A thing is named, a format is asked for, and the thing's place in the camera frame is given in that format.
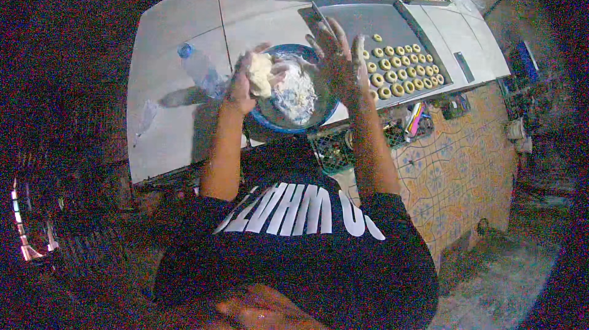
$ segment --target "white table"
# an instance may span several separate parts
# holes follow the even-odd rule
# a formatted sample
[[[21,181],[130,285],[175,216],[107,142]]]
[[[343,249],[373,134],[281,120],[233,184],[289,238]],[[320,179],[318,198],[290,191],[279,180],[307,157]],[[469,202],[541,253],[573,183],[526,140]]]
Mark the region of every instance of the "white table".
[[[127,98],[127,139],[133,183],[202,160],[214,129],[215,106],[184,105],[158,109],[153,124],[133,147],[148,99],[193,86],[180,66],[177,47],[189,42],[204,51],[222,76],[231,73],[239,54],[260,42],[303,44],[310,33],[301,11],[310,0],[164,0],[141,16],[133,49]],[[453,84],[424,94],[456,91],[509,74],[497,43],[478,11],[407,6],[431,40]],[[475,81],[467,83],[453,53],[461,51]],[[338,105],[326,124],[348,118]],[[260,144],[250,140],[253,146]],[[242,137],[242,147],[246,145]]]

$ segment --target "person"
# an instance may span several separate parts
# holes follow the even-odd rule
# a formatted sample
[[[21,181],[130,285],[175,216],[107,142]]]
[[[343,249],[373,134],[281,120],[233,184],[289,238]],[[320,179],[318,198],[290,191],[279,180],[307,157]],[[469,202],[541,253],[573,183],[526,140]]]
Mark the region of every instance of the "person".
[[[171,311],[201,316],[195,324],[202,328],[422,329],[437,310],[437,271],[399,195],[369,93],[364,36],[350,50],[341,26],[328,22],[330,30],[320,23],[316,38],[307,36],[320,65],[303,64],[328,80],[348,108],[362,208],[334,179],[276,167],[272,155],[236,198],[241,128],[256,104],[248,52],[220,107],[199,195],[160,263],[152,293]]]

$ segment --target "plastic water bottle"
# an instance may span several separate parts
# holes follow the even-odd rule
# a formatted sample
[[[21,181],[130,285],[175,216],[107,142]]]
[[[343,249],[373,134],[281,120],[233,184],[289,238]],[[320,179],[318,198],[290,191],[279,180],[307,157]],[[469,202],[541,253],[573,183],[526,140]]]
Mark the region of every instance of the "plastic water bottle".
[[[186,70],[196,87],[202,89],[210,98],[222,98],[227,83],[221,78],[209,58],[194,46],[185,42],[178,47],[182,68]]]

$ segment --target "bottle cap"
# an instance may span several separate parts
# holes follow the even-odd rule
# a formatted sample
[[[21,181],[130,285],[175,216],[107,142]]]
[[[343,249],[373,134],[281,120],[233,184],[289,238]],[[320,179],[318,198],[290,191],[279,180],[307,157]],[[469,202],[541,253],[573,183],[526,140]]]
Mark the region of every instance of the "bottle cap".
[[[189,43],[185,42],[185,43],[181,44],[180,46],[178,46],[178,55],[180,55],[180,57],[182,59],[186,59],[191,54],[192,54],[192,45],[190,45]]]

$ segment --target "wire basket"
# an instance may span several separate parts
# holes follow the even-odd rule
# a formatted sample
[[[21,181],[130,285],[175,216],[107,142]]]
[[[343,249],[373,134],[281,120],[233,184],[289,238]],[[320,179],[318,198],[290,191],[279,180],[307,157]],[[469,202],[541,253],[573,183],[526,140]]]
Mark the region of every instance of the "wire basket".
[[[385,139],[391,149],[397,149],[421,137],[427,137],[433,132],[433,122],[427,107],[424,107],[422,117],[419,120],[419,128],[412,138],[406,137],[401,125],[401,119],[393,119],[389,114],[383,111],[379,116],[382,121]],[[307,136],[317,162],[325,174],[332,176],[354,166],[356,159],[354,158],[353,144],[351,144],[349,135],[346,141],[346,135],[351,131],[349,124],[343,124]]]

